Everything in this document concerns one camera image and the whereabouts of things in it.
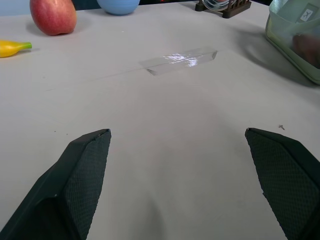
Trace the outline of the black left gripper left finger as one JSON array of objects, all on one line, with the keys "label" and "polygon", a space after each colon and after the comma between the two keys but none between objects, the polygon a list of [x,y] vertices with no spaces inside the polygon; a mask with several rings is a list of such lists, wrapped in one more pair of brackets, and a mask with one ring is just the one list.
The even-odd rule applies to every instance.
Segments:
[{"label": "black left gripper left finger", "polygon": [[111,131],[71,141],[0,232],[2,240],[85,240],[102,192]]}]

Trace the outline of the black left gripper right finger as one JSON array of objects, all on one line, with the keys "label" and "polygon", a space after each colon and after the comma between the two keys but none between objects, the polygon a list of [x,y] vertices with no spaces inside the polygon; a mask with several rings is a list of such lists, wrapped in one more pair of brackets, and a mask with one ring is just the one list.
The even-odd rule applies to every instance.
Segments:
[{"label": "black left gripper right finger", "polygon": [[248,128],[245,138],[268,201],[289,240],[320,238],[320,162],[297,140]]}]

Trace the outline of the person's hand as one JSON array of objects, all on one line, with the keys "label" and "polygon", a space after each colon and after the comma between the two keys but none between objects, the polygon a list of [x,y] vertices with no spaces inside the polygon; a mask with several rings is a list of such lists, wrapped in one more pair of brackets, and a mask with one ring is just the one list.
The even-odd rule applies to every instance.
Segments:
[{"label": "person's hand", "polygon": [[320,68],[320,37],[311,34],[296,34],[292,38],[293,51],[306,62]]}]

